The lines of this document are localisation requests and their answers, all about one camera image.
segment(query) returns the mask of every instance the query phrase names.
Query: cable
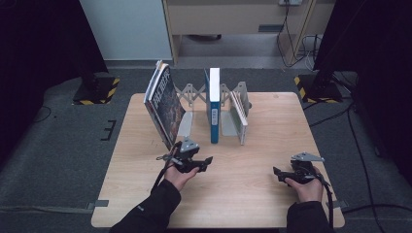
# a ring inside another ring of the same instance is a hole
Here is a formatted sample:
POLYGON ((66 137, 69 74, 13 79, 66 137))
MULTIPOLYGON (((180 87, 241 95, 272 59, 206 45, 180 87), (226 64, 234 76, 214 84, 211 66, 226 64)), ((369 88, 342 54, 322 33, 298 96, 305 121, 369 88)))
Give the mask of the cable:
POLYGON ((350 111, 348 111, 347 113, 348 113, 349 126, 351 127, 352 135, 353 135, 353 137, 354 137, 354 139, 355 139, 355 143, 356 143, 356 145, 357 145, 358 153, 359 153, 359 155, 360 155, 360 161, 361 161, 361 164, 362 164, 362 166, 363 166, 364 175, 365 175, 365 177, 366 177, 367 191, 368 191, 368 194, 369 194, 369 200, 370 200, 370 204, 371 204, 371 207, 372 207, 373 216, 375 217, 376 224, 378 225, 380 231, 384 233, 385 231, 384 231, 384 229, 383 229, 382 226, 381 226, 381 223, 380 223, 380 221, 379 221, 379 219, 378 219, 378 215, 376 214, 376 209, 375 209, 375 205, 374 205, 374 201, 373 201, 373 196, 372 196, 372 189, 370 188, 369 175, 367 174, 366 165, 365 165, 365 162, 364 162, 364 159, 363 159, 363 155, 362 155, 362 153, 361 153, 361 147, 360 147, 360 145, 359 145, 358 138, 357 138, 357 135, 356 135, 355 130, 354 130, 354 126, 352 125, 350 111))
POLYGON ((312 64, 310 63, 309 55, 310 55, 311 52, 312 52, 312 51, 309 51, 308 54, 306 55, 305 66, 306 66, 306 68, 307 68, 309 71, 311 71, 311 72, 316 72, 316 71, 313 69, 314 65, 312 65, 312 64))
POLYGON ((284 59, 284 56, 283 56, 283 54, 282 54, 280 45, 279 45, 279 37, 280 37, 280 35, 281 35, 281 32, 279 32, 279 34, 278 34, 278 36, 277 36, 277 38, 276 38, 276 44, 277 44, 277 46, 278 46, 278 50, 279 50, 279 53, 281 54, 282 61, 283 61, 284 65, 285 65, 286 67, 292 67, 294 64, 296 64, 297 62, 299 62, 299 61, 300 61, 301 59, 303 59, 305 56, 302 56, 302 57, 300 57, 300 58, 297 58, 297 57, 294 55, 293 41, 292 41, 291 33, 289 32, 289 28, 288 28, 288 14, 289 14, 289 5, 290 5, 289 0, 285 0, 285 3, 286 3, 286 5, 285 5, 285 6, 286 6, 286 7, 285 7, 285 9, 286 9, 286 15, 285 15, 284 22, 283 22, 283 24, 282 24, 282 28, 284 28, 284 27, 286 28, 286 31, 287 31, 288 37, 289 37, 289 41, 291 42, 292 55, 293 55, 293 58, 294 58, 296 61, 295 61, 293 64, 287 64, 287 63, 286 63, 286 61, 285 61, 285 59, 284 59))
POLYGON ((313 103, 313 104, 311 104, 311 105, 309 105, 309 106, 307 106, 307 107, 303 108, 303 111, 305 111, 305 110, 307 110, 307 109, 309 109, 309 108, 312 108, 313 106, 315 106, 315 105, 317 105, 317 104, 319 104, 319 103, 321 103, 321 102, 316 102, 316 103, 313 103))
POLYGON ((171 157, 164 163, 163 169, 160 170, 160 173, 158 174, 158 176, 157 176, 157 178, 154 182, 154 186, 152 187, 151 194, 158 187, 158 184, 160 183, 160 179, 164 176, 164 174, 166 173, 166 170, 169 169, 170 167, 173 167, 173 163, 172 163, 172 165, 167 166, 169 164, 170 160, 171 160, 171 157))
POLYGON ((317 40, 318 40, 318 34, 315 35, 315 40, 313 42, 313 62, 315 62, 315 57, 316 57, 317 40))
MULTIPOLYGON (((408 212, 412 212, 411 208, 407 208, 407 207, 403 207, 403 206, 399 206, 399 205, 393 205, 393 204, 374 204, 373 206, 375 208, 376 207, 378 207, 378 208, 397 208, 397 209, 402 209, 402 210, 405 210, 405 211, 408 211, 408 212)), ((368 209, 368 208, 372 208, 372 205, 361 206, 361 207, 354 208, 352 210, 343 211, 342 214, 346 215, 346 214, 350 214, 350 213, 360 211, 360 210, 363 210, 363 209, 368 209)))
POLYGON ((329 203, 327 205, 327 208, 329 210, 329 227, 330 229, 333 229, 333 200, 332 200, 332 192, 330 191, 330 184, 325 181, 325 178, 322 174, 314 174, 312 171, 308 170, 307 168, 303 166, 298 166, 299 169, 305 170, 309 175, 312 175, 314 178, 319 180, 321 182, 322 186, 325 187, 326 189, 326 194, 327 194, 327 202, 329 203))
POLYGON ((14 206, 0 207, 0 212, 45 212, 56 214, 92 214, 93 210, 70 207, 14 206))
POLYGON ((52 109, 51 109, 51 108, 49 108, 49 107, 47 107, 47 106, 42 106, 42 108, 45 108, 45 109, 48 109, 48 110, 49 110, 48 115, 47 115, 46 117, 42 118, 42 119, 34 120, 34 121, 33 121, 34 123, 41 122, 41 121, 47 119, 47 118, 52 114, 52 109))
POLYGON ((335 115, 333 115, 333 116, 330 116, 330 117, 328 117, 328 118, 319 120, 318 122, 309 124, 309 127, 314 127, 314 126, 316 126, 316 125, 318 125, 318 124, 321 124, 321 123, 323 123, 323 122, 325 122, 325 121, 327 121, 327 120, 334 119, 334 118, 337 118, 337 117, 340 117, 340 116, 344 115, 346 112, 349 112, 349 110, 352 108, 352 106, 353 106, 354 104, 355 104, 355 102, 352 102, 352 103, 349 105, 349 107, 346 108, 344 111, 342 111, 342 112, 340 112, 340 113, 337 113, 337 114, 335 114, 335 115))
POLYGON ((349 83, 349 85, 351 85, 351 86, 356 86, 355 84, 353 84, 352 82, 350 82, 350 81, 348 80, 348 78, 346 78, 346 76, 343 74, 342 71, 339 71, 339 73, 342 75, 343 79, 344 79, 347 83, 349 83))

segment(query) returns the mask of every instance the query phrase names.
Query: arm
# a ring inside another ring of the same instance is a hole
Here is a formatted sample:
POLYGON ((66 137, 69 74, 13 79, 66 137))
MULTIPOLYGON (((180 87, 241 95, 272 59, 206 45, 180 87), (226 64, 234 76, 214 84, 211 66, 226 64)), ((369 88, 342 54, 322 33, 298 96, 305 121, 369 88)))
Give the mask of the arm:
POLYGON ((334 232, 328 225, 322 196, 324 187, 321 182, 314 179, 310 183, 300 184, 286 178, 285 182, 293 187, 299 197, 299 204, 294 203, 288 209, 287 231, 288 233, 331 233, 334 232))
POLYGON ((163 232, 181 201, 180 191, 197 171, 198 168, 194 168, 189 173, 182 174, 174 166, 170 167, 154 192, 114 225, 110 232, 163 232))

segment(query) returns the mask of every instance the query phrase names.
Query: wall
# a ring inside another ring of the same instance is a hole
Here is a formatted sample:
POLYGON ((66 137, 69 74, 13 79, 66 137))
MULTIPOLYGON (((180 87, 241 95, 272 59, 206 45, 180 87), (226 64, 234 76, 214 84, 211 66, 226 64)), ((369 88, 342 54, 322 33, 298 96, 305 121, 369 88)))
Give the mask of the wall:
POLYGON ((80 0, 105 60, 171 60, 161 0, 80 0))

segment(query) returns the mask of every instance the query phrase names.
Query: yellow and black tape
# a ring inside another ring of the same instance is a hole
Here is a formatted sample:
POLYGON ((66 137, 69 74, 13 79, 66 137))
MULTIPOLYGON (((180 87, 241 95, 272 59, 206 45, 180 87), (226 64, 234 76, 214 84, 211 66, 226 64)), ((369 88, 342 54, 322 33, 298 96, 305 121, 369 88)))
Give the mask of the yellow and black tape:
POLYGON ((308 97, 307 91, 302 85, 300 77, 294 77, 294 83, 297 86, 297 90, 299 91, 300 98, 302 98, 303 103, 339 103, 341 102, 340 98, 313 98, 308 97))
POLYGON ((75 105, 108 104, 112 100, 112 97, 116 92, 116 88, 118 88, 119 81, 120 81, 119 78, 113 79, 113 83, 111 85, 111 88, 108 90, 106 98, 98 99, 98 100, 93 100, 93 99, 77 100, 77 101, 73 101, 73 104, 75 105))
POLYGON ((305 88, 303 88, 302 82, 300 81, 300 77, 294 77, 294 83, 297 86, 297 90, 299 91, 300 98, 302 98, 302 101, 307 102, 306 91, 305 88))

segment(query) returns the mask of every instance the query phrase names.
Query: wooden table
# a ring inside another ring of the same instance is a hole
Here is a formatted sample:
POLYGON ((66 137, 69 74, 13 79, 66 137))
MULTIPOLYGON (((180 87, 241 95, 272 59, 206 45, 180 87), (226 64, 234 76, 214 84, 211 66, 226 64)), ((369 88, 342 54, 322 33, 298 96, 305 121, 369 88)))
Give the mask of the wooden table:
MULTIPOLYGON (((99 195, 109 204, 95 208, 94 227, 111 227, 146 199, 164 165, 155 159, 167 148, 143 105, 143 95, 131 98, 99 195)), ((287 210, 297 195, 277 181, 272 167, 291 171, 292 155, 319 152, 296 94, 253 92, 249 99, 253 107, 245 146, 240 146, 237 137, 224 136, 212 145, 205 104, 195 100, 190 138, 200 151, 193 159, 214 159, 205 173, 197 174, 182 190, 182 202, 169 228, 286 227, 287 210)), ((324 164, 315 165, 328 181, 324 164)), ((343 225, 340 209, 334 209, 334 226, 343 225)))

